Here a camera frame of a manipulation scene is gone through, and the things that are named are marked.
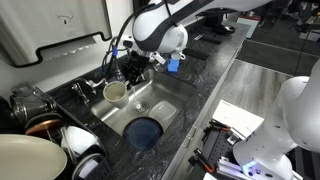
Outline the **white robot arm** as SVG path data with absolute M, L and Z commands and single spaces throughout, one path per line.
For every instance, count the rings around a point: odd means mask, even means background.
M 151 0 L 137 11 L 132 36 L 120 42 L 130 48 L 140 61 L 153 54 L 180 54 L 188 41 L 183 23 L 201 12 L 215 9 L 248 11 L 271 0 Z

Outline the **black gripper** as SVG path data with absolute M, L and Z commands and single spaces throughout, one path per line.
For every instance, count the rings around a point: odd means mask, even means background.
M 135 86 L 145 80 L 144 69 L 148 65 L 149 59 L 140 56 L 135 51 L 131 52 L 129 60 L 123 64 L 123 74 L 131 86 Z

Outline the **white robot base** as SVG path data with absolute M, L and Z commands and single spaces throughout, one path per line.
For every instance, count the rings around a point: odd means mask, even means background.
M 253 180 L 293 180 L 286 154 L 296 147 L 320 152 L 320 61 L 309 76 L 282 84 L 262 124 L 234 145 L 233 155 Z

